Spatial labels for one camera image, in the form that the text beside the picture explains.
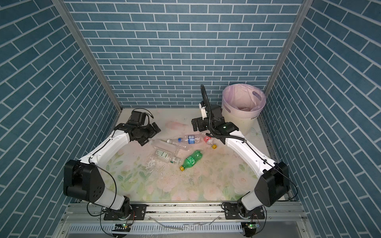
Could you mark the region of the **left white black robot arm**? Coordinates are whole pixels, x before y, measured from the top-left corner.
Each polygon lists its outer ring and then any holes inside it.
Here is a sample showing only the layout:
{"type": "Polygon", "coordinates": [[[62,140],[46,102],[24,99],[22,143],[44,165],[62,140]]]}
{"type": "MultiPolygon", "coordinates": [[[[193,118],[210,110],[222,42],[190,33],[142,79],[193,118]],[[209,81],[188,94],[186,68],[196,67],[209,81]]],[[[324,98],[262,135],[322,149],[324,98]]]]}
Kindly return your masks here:
{"type": "Polygon", "coordinates": [[[102,172],[113,182],[116,179],[106,171],[106,165],[122,147],[136,141],[141,146],[157,135],[161,129],[156,123],[138,126],[135,124],[118,124],[114,132],[89,154],[79,160],[69,160],[63,171],[63,194],[103,206],[128,217],[131,213],[130,199],[120,195],[105,185],[102,172]]]}

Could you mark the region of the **clear square bottle white cap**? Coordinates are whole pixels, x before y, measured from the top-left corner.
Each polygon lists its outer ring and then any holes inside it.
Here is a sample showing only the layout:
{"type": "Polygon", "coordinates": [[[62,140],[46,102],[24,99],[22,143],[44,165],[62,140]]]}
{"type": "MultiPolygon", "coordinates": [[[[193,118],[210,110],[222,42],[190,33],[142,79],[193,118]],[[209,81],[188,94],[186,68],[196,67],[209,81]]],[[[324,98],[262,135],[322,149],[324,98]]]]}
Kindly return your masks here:
{"type": "Polygon", "coordinates": [[[169,144],[159,139],[151,140],[150,144],[157,149],[165,150],[173,154],[177,154],[179,151],[179,148],[175,145],[169,144]]]}

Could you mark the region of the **clear slim bottle white cap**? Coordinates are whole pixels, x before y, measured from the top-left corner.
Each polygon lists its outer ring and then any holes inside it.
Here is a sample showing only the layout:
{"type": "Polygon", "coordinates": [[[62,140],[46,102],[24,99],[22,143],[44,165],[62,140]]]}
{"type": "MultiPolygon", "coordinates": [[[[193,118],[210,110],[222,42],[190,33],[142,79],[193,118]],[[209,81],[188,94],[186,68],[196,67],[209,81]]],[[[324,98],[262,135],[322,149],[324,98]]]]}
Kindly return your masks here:
{"type": "Polygon", "coordinates": [[[182,150],[189,150],[189,148],[190,148],[188,141],[184,140],[183,138],[168,139],[166,142],[171,144],[171,145],[174,145],[174,146],[176,146],[182,150]]]}

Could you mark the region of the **clear bottle green label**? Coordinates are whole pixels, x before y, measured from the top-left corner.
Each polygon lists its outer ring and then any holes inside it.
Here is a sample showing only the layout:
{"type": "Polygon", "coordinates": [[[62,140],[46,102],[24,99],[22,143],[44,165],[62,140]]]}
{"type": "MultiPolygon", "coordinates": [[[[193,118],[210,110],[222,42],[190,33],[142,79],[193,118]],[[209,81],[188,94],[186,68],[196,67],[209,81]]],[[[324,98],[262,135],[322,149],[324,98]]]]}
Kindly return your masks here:
{"type": "Polygon", "coordinates": [[[171,163],[171,164],[180,164],[181,163],[181,159],[178,158],[177,156],[173,155],[171,152],[167,152],[165,150],[160,150],[160,149],[157,149],[154,154],[153,154],[153,157],[159,161],[162,161],[162,162],[165,162],[165,163],[171,163]]]}

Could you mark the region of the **clear bottle blue cap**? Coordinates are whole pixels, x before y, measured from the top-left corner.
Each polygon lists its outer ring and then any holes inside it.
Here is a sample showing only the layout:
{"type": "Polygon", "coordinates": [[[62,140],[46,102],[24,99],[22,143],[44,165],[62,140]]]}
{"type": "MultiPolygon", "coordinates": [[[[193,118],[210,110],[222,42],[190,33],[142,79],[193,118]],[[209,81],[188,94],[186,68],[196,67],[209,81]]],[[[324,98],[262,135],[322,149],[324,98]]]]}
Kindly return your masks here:
{"type": "Polygon", "coordinates": [[[200,143],[202,139],[202,134],[191,134],[179,137],[177,141],[182,144],[197,144],[200,143]]]}

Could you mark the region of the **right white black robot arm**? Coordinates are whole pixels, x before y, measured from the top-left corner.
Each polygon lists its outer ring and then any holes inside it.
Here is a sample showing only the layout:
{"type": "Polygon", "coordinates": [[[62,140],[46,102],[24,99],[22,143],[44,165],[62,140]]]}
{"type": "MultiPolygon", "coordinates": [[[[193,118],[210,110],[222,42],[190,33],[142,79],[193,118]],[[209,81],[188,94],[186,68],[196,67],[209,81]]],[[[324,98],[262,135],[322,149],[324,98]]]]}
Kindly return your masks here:
{"type": "Polygon", "coordinates": [[[242,213],[260,206],[270,207],[288,193],[291,181],[284,162],[277,163],[260,152],[237,126],[224,120],[220,106],[201,102],[199,108],[201,117],[191,120],[194,131],[209,131],[212,137],[233,149],[259,179],[254,190],[237,201],[242,213]]]}

